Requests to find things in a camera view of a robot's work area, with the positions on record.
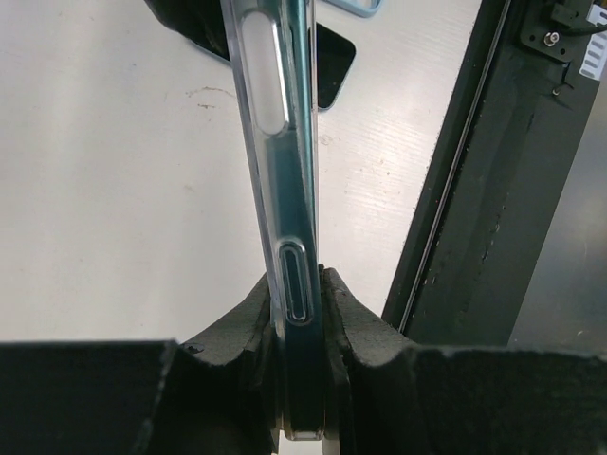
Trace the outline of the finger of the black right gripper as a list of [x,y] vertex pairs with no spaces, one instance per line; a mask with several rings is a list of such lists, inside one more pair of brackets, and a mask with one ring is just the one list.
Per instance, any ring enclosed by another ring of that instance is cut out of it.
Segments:
[[230,58],[220,0],[145,0],[166,28],[224,60]]

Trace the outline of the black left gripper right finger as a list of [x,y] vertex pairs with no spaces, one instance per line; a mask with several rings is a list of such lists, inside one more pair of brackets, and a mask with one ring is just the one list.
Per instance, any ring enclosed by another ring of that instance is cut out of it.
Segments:
[[604,355],[428,346],[320,271],[326,454],[602,454]]

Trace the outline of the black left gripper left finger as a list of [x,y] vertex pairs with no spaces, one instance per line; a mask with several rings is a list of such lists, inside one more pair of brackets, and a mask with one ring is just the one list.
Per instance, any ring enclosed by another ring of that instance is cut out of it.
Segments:
[[262,392],[269,292],[258,281],[186,342],[5,342],[5,454],[269,454],[273,396]]

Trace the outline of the clear transparent phone case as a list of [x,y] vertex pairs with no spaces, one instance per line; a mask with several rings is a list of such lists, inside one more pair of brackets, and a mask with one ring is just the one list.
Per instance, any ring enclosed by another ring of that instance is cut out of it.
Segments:
[[[285,33],[281,8],[283,1],[225,1],[221,5],[230,65],[235,83],[246,144],[255,208],[267,268],[270,293],[270,322],[278,355],[278,402],[281,428],[285,436],[285,310],[284,280],[280,252],[285,236],[286,217],[281,209],[285,188],[285,161],[293,149],[289,131],[286,82]],[[315,202],[318,231],[316,182],[317,158],[317,30],[315,5],[312,8],[313,89],[315,108]]]

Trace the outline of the light blue phone case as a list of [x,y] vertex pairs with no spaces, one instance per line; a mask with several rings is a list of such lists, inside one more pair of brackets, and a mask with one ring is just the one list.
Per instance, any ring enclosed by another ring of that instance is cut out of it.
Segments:
[[382,0],[326,0],[326,3],[360,18],[371,18],[381,8]]

